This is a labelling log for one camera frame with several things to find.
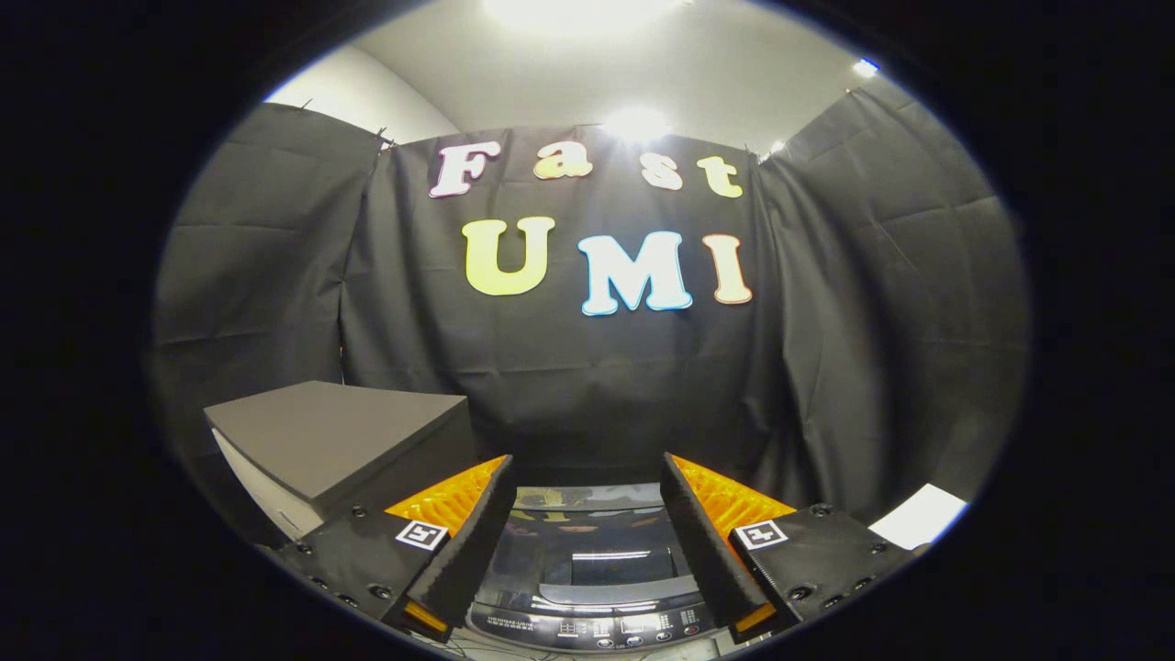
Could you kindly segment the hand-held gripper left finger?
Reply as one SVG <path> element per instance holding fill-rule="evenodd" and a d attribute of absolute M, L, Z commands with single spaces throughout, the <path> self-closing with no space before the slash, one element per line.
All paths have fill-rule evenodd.
<path fill-rule="evenodd" d="M 513 507 L 513 464 L 495 457 L 395 505 L 352 506 L 271 560 L 389 629 L 448 643 L 465 627 Z"/>

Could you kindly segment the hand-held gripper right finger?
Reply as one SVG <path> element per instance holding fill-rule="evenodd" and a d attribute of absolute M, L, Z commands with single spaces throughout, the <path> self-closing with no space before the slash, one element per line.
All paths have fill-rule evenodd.
<path fill-rule="evenodd" d="M 827 503 L 792 507 L 664 454 L 660 495 L 701 595 L 736 643 L 842 611 L 915 553 Z"/>

